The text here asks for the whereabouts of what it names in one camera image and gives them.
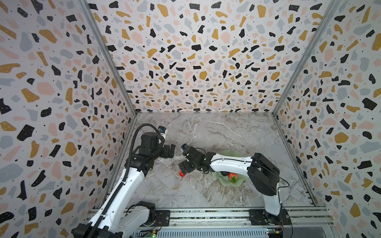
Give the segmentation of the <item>red fake strawberry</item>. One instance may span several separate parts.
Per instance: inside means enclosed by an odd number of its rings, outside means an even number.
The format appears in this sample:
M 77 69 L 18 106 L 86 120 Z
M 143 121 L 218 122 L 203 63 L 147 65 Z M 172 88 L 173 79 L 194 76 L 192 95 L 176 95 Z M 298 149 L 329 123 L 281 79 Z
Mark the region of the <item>red fake strawberry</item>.
M 236 173 L 229 173 L 228 179 L 231 183 L 236 183 L 238 180 L 238 175 Z

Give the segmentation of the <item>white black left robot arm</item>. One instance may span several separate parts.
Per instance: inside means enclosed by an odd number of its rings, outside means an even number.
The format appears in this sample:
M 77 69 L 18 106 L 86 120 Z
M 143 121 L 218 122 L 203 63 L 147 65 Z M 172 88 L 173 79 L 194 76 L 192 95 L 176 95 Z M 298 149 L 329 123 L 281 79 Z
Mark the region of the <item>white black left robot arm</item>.
M 129 215 L 125 209 L 154 161 L 159 157 L 173 158 L 176 147 L 166 145 L 165 127 L 145 132 L 139 146 L 135 146 L 136 137 L 135 133 L 125 168 L 111 194 L 88 223 L 72 229 L 75 238 L 129 238 L 143 224 L 149 226 L 157 221 L 153 203 L 141 201 L 133 206 Z

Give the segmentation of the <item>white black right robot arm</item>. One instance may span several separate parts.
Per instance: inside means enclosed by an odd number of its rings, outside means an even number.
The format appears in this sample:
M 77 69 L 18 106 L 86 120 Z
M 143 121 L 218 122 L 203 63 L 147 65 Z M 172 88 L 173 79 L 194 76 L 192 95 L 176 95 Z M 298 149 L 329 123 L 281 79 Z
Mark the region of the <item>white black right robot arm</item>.
M 222 176 L 221 180 L 233 184 L 248 179 L 263 196 L 265 208 L 249 210 L 249 220 L 254 225 L 292 225 L 290 215 L 279 197 L 280 170 L 261 153 L 249 157 L 235 157 L 219 153 L 202 153 L 197 148 L 183 144 L 185 160 L 179 164 L 181 175 L 197 170 L 204 174 Z

